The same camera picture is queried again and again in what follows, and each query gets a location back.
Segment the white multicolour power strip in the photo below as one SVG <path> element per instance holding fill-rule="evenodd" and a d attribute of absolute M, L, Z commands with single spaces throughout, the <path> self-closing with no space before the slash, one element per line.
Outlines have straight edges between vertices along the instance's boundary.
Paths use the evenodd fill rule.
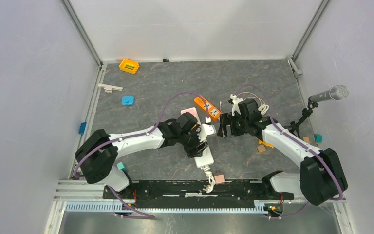
<path fill-rule="evenodd" d="M 197 110 L 196 110 L 195 107 L 184 109 L 180 113 L 181 114 L 191 113 L 194 117 L 196 117 L 197 123 L 201 124 L 198 112 L 197 112 Z M 211 150 L 210 150 L 209 147 L 205 148 L 201 152 L 201 156 L 200 157 L 195 157 L 194 160 L 195 160 L 197 168 L 202 168 L 204 166 L 210 166 L 210 165 L 212 165 L 214 163 L 214 159 L 212 157 Z"/>

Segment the white cube adapter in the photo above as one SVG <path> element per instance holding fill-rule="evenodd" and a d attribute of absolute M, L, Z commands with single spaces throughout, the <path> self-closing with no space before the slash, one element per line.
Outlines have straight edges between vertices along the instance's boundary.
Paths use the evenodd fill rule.
<path fill-rule="evenodd" d="M 202 124 L 200 125 L 200 130 L 198 132 L 198 138 L 200 142 L 206 142 L 206 139 L 210 135 L 216 134 L 217 130 L 212 124 Z"/>

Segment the pink cube socket adapter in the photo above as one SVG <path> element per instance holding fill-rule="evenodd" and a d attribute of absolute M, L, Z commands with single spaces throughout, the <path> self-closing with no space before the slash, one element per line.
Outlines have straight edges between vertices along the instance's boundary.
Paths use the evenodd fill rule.
<path fill-rule="evenodd" d="M 184 113 L 190 113 L 190 114 L 192 114 L 197 119 L 197 124 L 201 124 L 200 117 L 199 117 L 197 109 L 195 107 L 184 109 L 180 113 L 181 114 L 184 114 Z"/>

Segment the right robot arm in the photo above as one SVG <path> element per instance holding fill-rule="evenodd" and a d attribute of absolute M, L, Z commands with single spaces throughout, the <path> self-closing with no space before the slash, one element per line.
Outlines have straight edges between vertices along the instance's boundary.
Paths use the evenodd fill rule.
<path fill-rule="evenodd" d="M 275 171 L 263 178 L 262 194 L 268 199 L 280 193 L 301 195 L 312 205 L 342 199 L 348 183 L 338 154 L 331 148 L 315 147 L 291 134 L 275 119 L 263 117 L 254 99 L 232 95 L 231 112 L 220 115 L 218 135 L 251 135 L 262 140 L 294 162 L 299 173 Z"/>

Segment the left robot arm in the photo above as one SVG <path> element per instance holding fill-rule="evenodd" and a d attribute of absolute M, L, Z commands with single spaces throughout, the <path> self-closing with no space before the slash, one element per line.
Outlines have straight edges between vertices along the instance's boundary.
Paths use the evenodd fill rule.
<path fill-rule="evenodd" d="M 180 144 L 188 157 L 202 157 L 208 147 L 207 137 L 215 133 L 211 123 L 200 124 L 191 113 L 177 119 L 159 122 L 144 130 L 126 134 L 94 131 L 75 153 L 77 161 L 73 176 L 83 177 L 89 184 L 103 183 L 121 198 L 133 194 L 133 185 L 125 172 L 116 166 L 122 156 L 149 149 L 161 149 Z"/>

